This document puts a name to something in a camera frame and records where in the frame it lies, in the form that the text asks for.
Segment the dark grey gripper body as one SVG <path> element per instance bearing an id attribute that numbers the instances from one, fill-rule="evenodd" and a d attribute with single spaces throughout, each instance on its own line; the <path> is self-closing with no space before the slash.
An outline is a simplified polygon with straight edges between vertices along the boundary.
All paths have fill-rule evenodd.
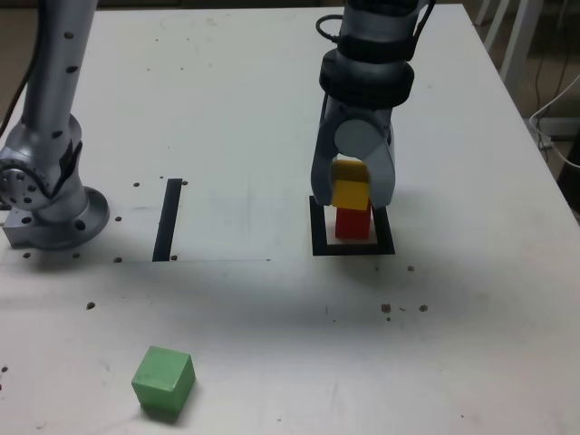
<path id="1" fill-rule="evenodd" d="M 324 100 L 324 121 L 327 120 L 337 122 L 362 120 L 369 122 L 380 131 L 387 132 L 392 129 L 392 109 L 359 108 L 340 102 L 333 97 L 326 97 Z"/>

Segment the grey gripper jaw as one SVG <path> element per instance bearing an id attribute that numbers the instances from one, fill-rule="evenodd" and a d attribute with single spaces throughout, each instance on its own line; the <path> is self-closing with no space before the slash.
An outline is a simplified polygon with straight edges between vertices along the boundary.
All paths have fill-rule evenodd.
<path id="1" fill-rule="evenodd" d="M 377 128 L 368 121 L 351 119 L 342 122 L 334 134 L 340 154 L 361 161 L 369 175 L 369 194 L 374 208 L 386 208 L 395 187 L 393 131 Z"/>
<path id="2" fill-rule="evenodd" d="M 332 201 L 332 164 L 338 154 L 334 135 L 342 121 L 343 115 L 335 105 L 324 101 L 311 169 L 311 187 L 319 205 L 330 205 Z"/>

